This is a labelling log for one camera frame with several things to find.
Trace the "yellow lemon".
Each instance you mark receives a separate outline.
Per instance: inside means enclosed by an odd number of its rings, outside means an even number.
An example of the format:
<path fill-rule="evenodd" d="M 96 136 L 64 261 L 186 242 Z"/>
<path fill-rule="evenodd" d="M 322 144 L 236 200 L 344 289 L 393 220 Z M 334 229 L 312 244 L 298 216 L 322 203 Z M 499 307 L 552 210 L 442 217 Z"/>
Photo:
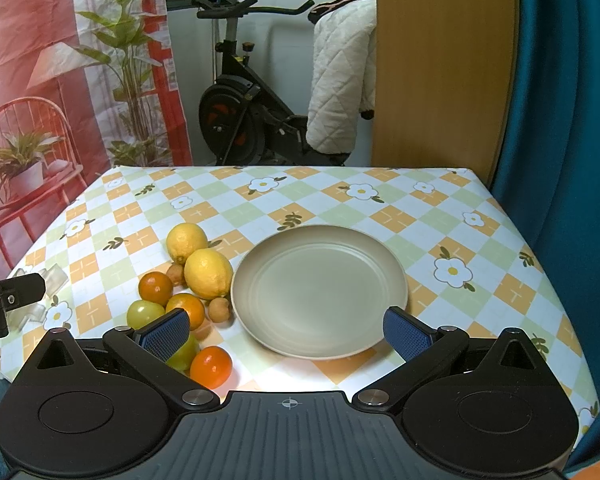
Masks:
<path fill-rule="evenodd" d="M 184 278 L 195 295 L 212 300 L 225 297 L 230 291 L 233 268 L 227 258 L 214 249 L 198 249 L 186 260 Z"/>
<path fill-rule="evenodd" d="M 193 223 L 180 223 L 166 237 L 166 251 L 172 261 L 181 266 L 196 250 L 208 247 L 208 237 L 203 229 Z"/>

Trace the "green tomato front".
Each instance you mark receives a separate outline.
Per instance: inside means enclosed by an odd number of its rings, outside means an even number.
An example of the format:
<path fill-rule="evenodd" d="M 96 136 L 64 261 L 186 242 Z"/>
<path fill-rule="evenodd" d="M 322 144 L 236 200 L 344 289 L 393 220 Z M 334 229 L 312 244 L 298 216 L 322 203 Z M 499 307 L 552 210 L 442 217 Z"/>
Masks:
<path fill-rule="evenodd" d="M 173 356 L 166 360 L 166 365 L 180 373 L 188 374 L 193 359 L 198 352 L 199 342 L 195 334 L 190 333 L 185 344 L 183 344 Z"/>

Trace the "bright orange tomato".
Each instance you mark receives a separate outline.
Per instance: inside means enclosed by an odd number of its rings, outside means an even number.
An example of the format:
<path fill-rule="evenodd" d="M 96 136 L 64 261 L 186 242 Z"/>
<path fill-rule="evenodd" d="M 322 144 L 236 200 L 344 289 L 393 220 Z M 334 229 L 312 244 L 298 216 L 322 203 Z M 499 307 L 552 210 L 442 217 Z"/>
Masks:
<path fill-rule="evenodd" d="M 230 378 L 233 361 L 221 347 L 203 348 L 194 357 L 189 367 L 189 378 L 208 389 L 221 387 Z"/>

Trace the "orange yellow tomato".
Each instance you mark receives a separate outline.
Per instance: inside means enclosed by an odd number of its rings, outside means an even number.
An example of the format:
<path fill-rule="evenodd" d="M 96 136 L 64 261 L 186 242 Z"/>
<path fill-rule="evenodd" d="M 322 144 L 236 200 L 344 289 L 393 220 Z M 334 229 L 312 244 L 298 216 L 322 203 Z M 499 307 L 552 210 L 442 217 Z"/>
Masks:
<path fill-rule="evenodd" d="M 178 292 L 168 300 L 166 312 L 174 309 L 182 309 L 187 313 L 190 330 L 198 330 L 206 318 L 202 301 L 188 292 Z"/>

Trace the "green tomato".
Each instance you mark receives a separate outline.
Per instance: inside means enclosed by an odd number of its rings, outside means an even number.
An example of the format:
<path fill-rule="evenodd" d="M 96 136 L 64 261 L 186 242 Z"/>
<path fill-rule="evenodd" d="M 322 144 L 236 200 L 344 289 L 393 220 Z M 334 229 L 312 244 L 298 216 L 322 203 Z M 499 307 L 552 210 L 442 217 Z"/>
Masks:
<path fill-rule="evenodd" d="M 126 311 L 126 325 L 130 326 L 133 330 L 139 330 L 149 323 L 154 322 L 157 318 L 161 318 L 164 312 L 166 310 L 164 310 L 161 304 L 143 299 L 136 300 L 132 302 Z"/>
<path fill-rule="evenodd" d="M 166 360 L 166 365 L 180 373 L 188 374 L 193 359 L 198 352 L 199 342 L 195 334 L 190 333 L 185 344 L 183 344 L 173 356 Z"/>

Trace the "wooden board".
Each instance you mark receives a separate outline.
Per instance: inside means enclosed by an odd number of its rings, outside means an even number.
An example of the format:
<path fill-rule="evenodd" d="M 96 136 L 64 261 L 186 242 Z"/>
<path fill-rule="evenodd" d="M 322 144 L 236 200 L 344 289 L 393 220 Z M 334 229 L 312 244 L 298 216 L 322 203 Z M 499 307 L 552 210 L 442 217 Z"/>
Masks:
<path fill-rule="evenodd" d="M 498 164 L 516 64 L 518 0 L 377 0 L 372 163 Z"/>

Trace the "small brown longan front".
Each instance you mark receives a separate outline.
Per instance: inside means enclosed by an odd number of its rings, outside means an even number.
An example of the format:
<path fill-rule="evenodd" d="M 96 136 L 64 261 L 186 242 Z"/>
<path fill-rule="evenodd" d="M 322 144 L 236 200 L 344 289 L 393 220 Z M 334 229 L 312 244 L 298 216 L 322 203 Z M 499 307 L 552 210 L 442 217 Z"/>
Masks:
<path fill-rule="evenodd" d="M 212 299 L 208 303 L 208 317 L 216 324 L 228 322 L 232 317 L 230 302 L 224 297 Z"/>

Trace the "black exercise bike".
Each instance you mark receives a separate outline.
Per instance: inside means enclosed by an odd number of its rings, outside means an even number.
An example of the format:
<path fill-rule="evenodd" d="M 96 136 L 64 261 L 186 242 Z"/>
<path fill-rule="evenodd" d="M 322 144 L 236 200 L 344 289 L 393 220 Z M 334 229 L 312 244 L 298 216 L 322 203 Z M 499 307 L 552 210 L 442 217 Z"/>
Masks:
<path fill-rule="evenodd" d="M 258 0 L 190 0 L 201 20 L 226 23 L 225 37 L 214 46 L 220 71 L 202 94 L 199 127 L 219 165 L 341 166 L 351 153 L 323 154 L 306 140 L 308 113 L 298 115 L 249 65 L 254 45 L 238 42 L 237 24 L 249 14 L 306 14 L 314 25 L 326 13 L 355 0 L 315 3 L 298 8 L 261 6 Z"/>

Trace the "clear plastic wrapper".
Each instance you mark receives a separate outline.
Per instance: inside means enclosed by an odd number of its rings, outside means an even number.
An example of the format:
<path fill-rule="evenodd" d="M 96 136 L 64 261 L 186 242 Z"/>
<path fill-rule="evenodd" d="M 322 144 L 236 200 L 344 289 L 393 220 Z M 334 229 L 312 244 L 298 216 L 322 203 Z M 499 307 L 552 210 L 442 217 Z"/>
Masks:
<path fill-rule="evenodd" d="M 15 270 L 14 278 L 34 271 L 32 266 L 25 266 Z M 49 269 L 40 269 L 35 272 L 40 274 L 45 282 L 45 294 L 41 300 L 9 312 L 7 323 L 11 330 L 21 332 L 27 322 L 42 323 L 46 318 L 46 301 L 52 300 L 58 290 L 68 282 L 68 275 L 57 263 L 54 263 Z"/>

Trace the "small brown longan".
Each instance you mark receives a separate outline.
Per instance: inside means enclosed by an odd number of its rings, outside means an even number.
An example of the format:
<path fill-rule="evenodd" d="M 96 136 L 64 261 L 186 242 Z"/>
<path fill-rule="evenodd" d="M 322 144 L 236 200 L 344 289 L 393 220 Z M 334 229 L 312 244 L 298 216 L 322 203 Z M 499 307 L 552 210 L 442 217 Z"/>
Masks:
<path fill-rule="evenodd" d="M 183 286 L 185 284 L 184 266 L 178 263 L 172 263 L 169 269 L 166 270 L 166 276 L 170 278 L 174 287 Z"/>
<path fill-rule="evenodd" d="M 228 322 L 232 317 L 230 302 L 224 297 L 212 299 L 208 303 L 208 317 L 216 324 Z"/>

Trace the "dark orange tomato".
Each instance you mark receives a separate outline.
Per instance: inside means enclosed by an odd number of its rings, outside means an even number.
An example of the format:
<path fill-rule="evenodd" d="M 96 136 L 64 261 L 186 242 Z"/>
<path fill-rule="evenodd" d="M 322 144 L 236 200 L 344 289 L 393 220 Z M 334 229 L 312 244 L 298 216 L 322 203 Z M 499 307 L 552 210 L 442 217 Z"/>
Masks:
<path fill-rule="evenodd" d="M 143 300 L 165 307 L 173 295 L 173 283 L 165 273 L 148 272 L 138 282 L 138 293 Z"/>

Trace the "red printed backdrop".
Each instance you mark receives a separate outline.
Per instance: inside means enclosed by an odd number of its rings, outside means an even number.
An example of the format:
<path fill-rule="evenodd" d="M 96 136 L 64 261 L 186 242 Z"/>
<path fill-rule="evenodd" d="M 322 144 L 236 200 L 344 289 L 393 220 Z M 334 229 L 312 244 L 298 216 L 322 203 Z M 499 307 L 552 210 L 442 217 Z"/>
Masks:
<path fill-rule="evenodd" d="M 187 166 L 166 0 L 0 0 L 0 278 L 114 166 Z"/>

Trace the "beige round plate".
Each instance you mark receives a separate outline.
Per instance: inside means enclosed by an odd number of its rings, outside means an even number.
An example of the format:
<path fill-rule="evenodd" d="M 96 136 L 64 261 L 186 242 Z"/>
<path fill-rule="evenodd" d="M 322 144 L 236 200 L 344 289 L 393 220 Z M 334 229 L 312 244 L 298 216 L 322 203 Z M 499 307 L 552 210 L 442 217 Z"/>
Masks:
<path fill-rule="evenodd" d="M 379 344 L 390 307 L 407 304 L 402 264 L 373 237 L 343 226 L 298 226 L 254 246 L 230 288 L 236 318 L 291 358 L 348 358 Z"/>

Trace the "white quilted blanket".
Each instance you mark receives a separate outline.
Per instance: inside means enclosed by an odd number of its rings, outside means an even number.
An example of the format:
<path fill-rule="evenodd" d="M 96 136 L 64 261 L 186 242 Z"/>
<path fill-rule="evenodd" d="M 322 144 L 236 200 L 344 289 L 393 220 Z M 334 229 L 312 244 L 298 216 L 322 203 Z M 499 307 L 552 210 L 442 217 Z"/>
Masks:
<path fill-rule="evenodd" d="M 355 0 L 314 25 L 306 140 L 323 154 L 355 148 L 358 118 L 375 109 L 376 0 Z"/>

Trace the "teal curtain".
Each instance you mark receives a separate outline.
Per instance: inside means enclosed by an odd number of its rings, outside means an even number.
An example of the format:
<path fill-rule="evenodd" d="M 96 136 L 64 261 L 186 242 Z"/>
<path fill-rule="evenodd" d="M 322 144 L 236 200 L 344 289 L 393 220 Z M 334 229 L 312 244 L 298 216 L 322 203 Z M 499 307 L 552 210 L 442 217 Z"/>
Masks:
<path fill-rule="evenodd" d="M 519 0 L 492 192 L 540 259 L 600 399 L 600 0 Z M 570 458 L 600 460 L 600 414 Z"/>

